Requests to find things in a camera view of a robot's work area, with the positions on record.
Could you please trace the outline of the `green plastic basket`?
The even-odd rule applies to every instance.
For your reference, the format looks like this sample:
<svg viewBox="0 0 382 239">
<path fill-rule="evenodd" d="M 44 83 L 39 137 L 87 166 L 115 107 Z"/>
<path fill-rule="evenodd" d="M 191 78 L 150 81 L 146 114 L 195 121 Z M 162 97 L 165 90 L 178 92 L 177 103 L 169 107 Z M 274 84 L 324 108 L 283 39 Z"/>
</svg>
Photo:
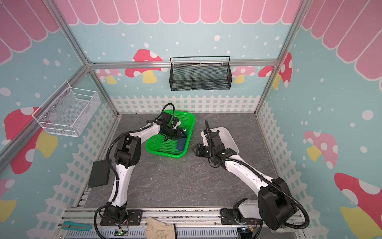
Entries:
<svg viewBox="0 0 382 239">
<path fill-rule="evenodd" d="M 181 121 L 180 127 L 186 129 L 187 131 L 187 141 L 184 151 L 177 150 L 178 140 L 168 140 L 164 141 L 164 136 L 161 134 L 152 136 L 146 141 L 146 150 L 155 155 L 170 157 L 175 159 L 182 158 L 189 148 L 191 141 L 191 136 L 193 133 L 194 125 L 196 122 L 196 117 L 192 113 L 175 111 L 175 116 Z"/>
</svg>

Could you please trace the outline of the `white plastic tub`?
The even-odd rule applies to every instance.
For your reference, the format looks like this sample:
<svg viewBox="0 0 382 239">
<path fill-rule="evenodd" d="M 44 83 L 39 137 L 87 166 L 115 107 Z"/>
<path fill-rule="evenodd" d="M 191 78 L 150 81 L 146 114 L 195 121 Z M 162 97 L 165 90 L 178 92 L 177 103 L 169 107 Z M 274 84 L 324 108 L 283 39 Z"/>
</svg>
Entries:
<svg viewBox="0 0 382 239">
<path fill-rule="evenodd" d="M 224 128 L 224 127 L 215 127 L 215 128 L 212 128 L 211 129 L 212 132 L 216 132 L 216 131 L 219 131 L 219 137 L 222 141 L 222 143 L 224 144 L 225 148 L 230 148 L 232 149 L 233 151 L 236 152 L 236 154 L 239 153 L 239 149 L 233 139 L 233 137 L 231 136 L 230 132 L 228 129 Z M 207 142 L 207 131 L 206 130 L 203 130 L 201 132 L 201 136 L 202 136 L 202 139 L 203 139 L 203 145 L 204 146 L 209 146 L 208 145 L 208 142 Z"/>
</svg>

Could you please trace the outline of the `dark blue paper napkin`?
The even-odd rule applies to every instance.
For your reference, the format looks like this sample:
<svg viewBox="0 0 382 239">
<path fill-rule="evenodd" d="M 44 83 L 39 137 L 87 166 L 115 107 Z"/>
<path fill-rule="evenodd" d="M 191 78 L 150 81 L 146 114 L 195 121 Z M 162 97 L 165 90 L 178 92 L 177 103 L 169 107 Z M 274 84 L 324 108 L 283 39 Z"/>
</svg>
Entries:
<svg viewBox="0 0 382 239">
<path fill-rule="evenodd" d="M 178 140 L 177 150 L 178 151 L 184 151 L 185 147 L 186 147 L 187 138 L 182 138 L 182 139 L 177 139 L 177 140 Z"/>
</svg>

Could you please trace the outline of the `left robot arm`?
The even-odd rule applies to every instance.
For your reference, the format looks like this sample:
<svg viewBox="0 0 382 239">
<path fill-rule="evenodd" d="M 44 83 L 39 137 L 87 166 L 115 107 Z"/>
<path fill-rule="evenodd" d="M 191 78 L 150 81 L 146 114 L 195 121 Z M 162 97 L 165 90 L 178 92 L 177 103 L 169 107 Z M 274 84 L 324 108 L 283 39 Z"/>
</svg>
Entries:
<svg viewBox="0 0 382 239">
<path fill-rule="evenodd" d="M 141 144 L 159 134 L 169 140 L 178 140 L 187 139 L 191 133 L 180 126 L 172 128 L 165 122 L 150 120 L 140 129 L 119 135 L 106 152 L 106 163 L 115 176 L 113 190 L 106 204 L 96 210 L 95 225 L 97 217 L 102 226 L 120 226 L 128 221 L 127 190 L 133 169 L 141 158 Z"/>
</svg>

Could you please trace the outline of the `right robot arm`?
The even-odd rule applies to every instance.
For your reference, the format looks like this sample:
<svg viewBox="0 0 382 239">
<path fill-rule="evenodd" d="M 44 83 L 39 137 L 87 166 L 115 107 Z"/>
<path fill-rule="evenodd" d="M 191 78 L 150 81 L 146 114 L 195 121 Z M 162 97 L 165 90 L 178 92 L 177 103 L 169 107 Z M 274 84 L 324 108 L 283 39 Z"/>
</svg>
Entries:
<svg viewBox="0 0 382 239">
<path fill-rule="evenodd" d="M 270 229 L 285 226 L 302 230 L 309 226 L 307 210 L 295 199 L 280 177 L 273 179 L 245 162 L 233 137 L 225 128 L 205 129 L 201 133 L 203 143 L 198 144 L 194 153 L 209 160 L 213 168 L 222 168 L 243 181 L 257 196 L 237 202 L 230 211 L 231 220 L 244 224 L 251 219 L 261 220 Z"/>
</svg>

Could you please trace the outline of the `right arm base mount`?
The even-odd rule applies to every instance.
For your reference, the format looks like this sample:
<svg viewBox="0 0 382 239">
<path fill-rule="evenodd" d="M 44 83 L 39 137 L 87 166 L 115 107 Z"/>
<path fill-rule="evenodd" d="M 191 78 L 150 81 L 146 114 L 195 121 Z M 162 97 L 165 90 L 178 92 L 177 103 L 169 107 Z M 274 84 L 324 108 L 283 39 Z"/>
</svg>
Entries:
<svg viewBox="0 0 382 239">
<path fill-rule="evenodd" d="M 244 218 L 237 209 L 222 208 L 220 210 L 222 225 L 257 225 L 260 220 Z"/>
</svg>

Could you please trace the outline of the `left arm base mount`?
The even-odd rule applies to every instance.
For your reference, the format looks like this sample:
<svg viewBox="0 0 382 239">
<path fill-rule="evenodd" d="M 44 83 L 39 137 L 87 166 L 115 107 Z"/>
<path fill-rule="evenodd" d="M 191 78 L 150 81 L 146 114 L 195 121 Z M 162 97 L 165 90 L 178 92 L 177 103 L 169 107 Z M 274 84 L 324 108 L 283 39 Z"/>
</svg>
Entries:
<svg viewBox="0 0 382 239">
<path fill-rule="evenodd" d="M 143 210 L 125 210 L 125 213 L 118 217 L 118 219 L 104 213 L 102 215 L 101 226 L 139 226 L 142 220 Z"/>
</svg>

